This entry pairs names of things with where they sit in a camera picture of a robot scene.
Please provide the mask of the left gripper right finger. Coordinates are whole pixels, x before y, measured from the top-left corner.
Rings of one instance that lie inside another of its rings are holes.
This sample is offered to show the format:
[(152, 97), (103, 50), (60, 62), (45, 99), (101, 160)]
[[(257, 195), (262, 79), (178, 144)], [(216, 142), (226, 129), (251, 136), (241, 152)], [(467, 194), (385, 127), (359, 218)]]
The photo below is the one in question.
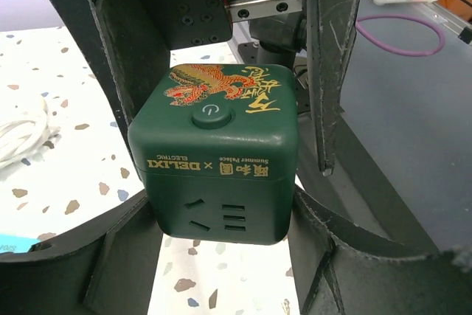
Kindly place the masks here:
[(416, 252), (296, 188), (288, 245), (301, 314), (470, 314), (471, 247)]

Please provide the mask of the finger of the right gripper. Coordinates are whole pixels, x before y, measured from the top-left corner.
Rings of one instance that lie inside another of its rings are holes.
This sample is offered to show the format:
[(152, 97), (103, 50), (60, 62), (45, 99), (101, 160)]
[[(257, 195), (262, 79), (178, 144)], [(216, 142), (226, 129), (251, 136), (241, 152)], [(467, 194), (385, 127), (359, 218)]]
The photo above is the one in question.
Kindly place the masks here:
[(50, 1), (127, 130), (170, 66), (157, 26), (140, 0)]
[(336, 162), (336, 127), (344, 77), (355, 43), (360, 0), (307, 0), (307, 65), (310, 113), (320, 172)]

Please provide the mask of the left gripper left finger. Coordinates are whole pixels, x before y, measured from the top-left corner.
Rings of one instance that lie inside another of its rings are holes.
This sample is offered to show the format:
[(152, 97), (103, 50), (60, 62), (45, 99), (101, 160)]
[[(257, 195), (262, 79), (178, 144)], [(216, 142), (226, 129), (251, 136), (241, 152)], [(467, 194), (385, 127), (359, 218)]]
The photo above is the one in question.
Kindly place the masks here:
[(26, 253), (3, 253), (1, 313), (146, 314), (162, 237), (141, 191)]

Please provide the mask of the dark green cube socket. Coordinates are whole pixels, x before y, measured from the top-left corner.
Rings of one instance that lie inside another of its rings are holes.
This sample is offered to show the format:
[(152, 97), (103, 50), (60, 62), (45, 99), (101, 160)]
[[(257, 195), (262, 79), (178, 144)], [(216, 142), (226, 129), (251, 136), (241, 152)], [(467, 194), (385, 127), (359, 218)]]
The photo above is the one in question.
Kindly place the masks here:
[(133, 119), (128, 141), (165, 234), (259, 245), (286, 236), (299, 144), (290, 69), (174, 66)]

